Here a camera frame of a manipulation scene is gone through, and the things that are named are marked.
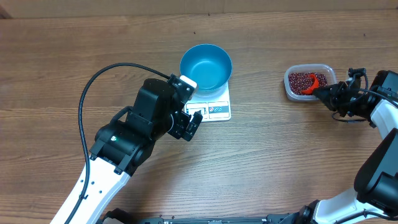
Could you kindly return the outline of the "orange measuring scoop blue handle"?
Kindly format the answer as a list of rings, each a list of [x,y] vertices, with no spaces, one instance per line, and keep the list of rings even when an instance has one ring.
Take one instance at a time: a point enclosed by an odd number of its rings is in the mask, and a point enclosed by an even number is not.
[[[307,75],[307,80],[311,80],[312,84],[305,90],[301,91],[303,95],[312,95],[313,91],[319,87],[319,81],[317,76],[314,73],[310,73]]]

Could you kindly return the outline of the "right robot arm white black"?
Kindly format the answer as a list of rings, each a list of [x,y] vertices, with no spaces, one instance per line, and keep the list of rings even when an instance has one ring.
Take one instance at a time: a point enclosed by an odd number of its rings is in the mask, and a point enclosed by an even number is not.
[[[365,68],[349,68],[348,76],[344,82],[314,89],[313,94],[341,121],[350,116],[354,122],[369,122],[382,141],[359,169],[353,188],[315,200],[281,223],[397,221],[397,73],[381,70],[364,88]]]

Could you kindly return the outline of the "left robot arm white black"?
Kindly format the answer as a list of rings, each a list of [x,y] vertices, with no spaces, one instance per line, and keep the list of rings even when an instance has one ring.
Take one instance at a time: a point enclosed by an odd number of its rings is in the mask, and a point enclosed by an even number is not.
[[[164,134],[190,141],[203,116],[183,112],[198,85],[186,76],[149,78],[133,106],[118,112],[96,133],[89,164],[52,223],[96,223],[108,203],[150,157]]]

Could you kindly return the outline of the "white digital kitchen scale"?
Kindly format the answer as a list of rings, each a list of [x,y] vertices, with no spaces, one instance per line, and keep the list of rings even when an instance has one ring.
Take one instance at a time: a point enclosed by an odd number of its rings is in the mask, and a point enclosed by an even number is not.
[[[189,115],[200,112],[203,122],[229,121],[231,119],[231,102],[228,83],[214,92],[197,91],[187,102],[183,111]]]

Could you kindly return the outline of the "blue bowl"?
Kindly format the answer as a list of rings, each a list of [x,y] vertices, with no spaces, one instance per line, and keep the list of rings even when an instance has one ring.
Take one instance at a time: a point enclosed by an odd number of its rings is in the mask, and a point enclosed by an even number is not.
[[[229,54],[214,44],[200,44],[187,50],[180,60],[180,74],[195,81],[200,95],[222,89],[233,73]]]

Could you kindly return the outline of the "red beans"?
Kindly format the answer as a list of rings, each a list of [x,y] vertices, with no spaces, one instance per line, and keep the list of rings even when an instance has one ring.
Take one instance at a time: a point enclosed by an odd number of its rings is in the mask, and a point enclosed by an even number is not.
[[[302,90],[307,89],[311,84],[311,80],[307,80],[307,75],[310,73],[290,73],[288,75],[289,87],[291,91],[296,95],[303,95],[301,94]],[[319,88],[325,87],[328,84],[327,78],[322,73],[314,73],[319,81]]]

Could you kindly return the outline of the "clear plastic container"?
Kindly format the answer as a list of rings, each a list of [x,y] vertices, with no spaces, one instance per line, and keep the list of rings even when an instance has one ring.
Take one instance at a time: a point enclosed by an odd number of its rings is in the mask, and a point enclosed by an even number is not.
[[[291,101],[317,101],[313,90],[337,83],[331,67],[324,64],[302,64],[290,67],[284,75],[287,98]]]

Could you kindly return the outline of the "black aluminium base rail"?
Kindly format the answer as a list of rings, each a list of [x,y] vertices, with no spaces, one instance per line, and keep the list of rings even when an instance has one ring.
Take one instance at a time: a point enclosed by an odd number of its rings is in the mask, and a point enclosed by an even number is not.
[[[119,208],[106,213],[96,224],[281,224],[295,223],[299,213],[270,214],[266,217],[233,218],[136,218]]]

